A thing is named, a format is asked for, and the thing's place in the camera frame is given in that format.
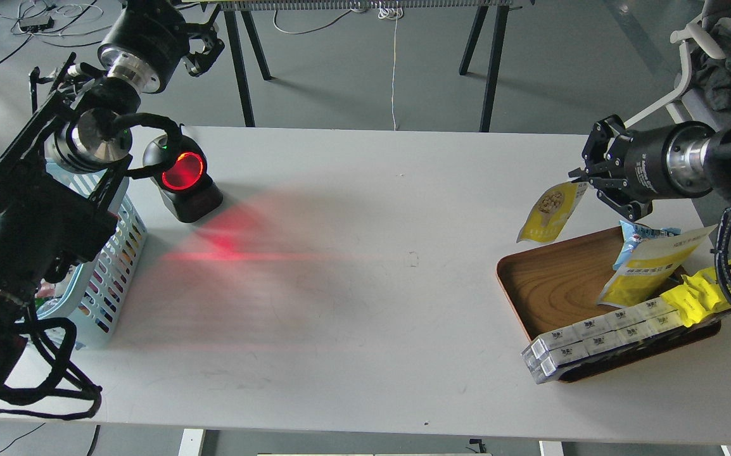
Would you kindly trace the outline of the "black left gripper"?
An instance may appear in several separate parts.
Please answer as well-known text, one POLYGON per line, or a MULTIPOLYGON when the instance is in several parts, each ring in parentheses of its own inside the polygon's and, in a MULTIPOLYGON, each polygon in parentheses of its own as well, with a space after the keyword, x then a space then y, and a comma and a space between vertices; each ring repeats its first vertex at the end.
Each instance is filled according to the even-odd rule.
POLYGON ((157 94, 166 89, 181 58, 188 74, 198 77, 211 69, 224 48, 214 20, 184 23, 169 1, 126 1, 100 43, 98 58, 107 70, 120 65, 137 69, 144 83, 137 90, 157 94), (191 41, 201 41, 201 49, 191 51, 191 41))

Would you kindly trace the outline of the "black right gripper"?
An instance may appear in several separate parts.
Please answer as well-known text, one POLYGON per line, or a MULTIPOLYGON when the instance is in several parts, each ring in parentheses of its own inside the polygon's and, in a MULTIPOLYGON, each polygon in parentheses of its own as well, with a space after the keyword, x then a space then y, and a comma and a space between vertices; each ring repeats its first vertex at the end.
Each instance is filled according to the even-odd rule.
POLYGON ((620 116, 611 115, 594 123, 581 153, 585 165, 568 176, 589 182, 598 199, 635 222, 652 213, 653 200, 712 191, 701 157, 713 133, 704 122, 626 132, 620 116))

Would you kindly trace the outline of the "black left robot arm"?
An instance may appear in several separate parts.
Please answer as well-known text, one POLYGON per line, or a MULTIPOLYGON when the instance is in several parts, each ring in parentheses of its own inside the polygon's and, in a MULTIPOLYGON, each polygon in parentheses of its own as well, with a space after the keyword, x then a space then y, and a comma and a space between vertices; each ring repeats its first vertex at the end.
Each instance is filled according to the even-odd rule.
POLYGON ((0 157, 0 400, 7 413, 49 396, 90 401, 102 389, 71 361, 77 329, 65 317, 40 319, 35 293, 93 262, 117 230, 111 204, 126 179, 152 178, 166 191, 209 184, 207 160, 171 118, 139 111, 140 95, 166 89, 177 64, 200 76, 224 49, 215 6, 203 23, 185 20, 177 2, 125 1, 101 41, 99 67, 59 67, 48 98, 0 157))

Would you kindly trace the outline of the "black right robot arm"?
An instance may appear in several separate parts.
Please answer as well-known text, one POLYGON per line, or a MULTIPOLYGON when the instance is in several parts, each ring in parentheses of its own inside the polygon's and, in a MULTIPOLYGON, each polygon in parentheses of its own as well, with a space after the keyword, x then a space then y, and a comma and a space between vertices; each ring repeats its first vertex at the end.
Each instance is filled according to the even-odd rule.
POLYGON ((624 219, 652 213, 655 200, 696 199, 718 193, 731 206, 731 125, 714 130, 686 121, 650 130, 626 128, 617 115, 594 124, 568 175, 586 182, 624 219))

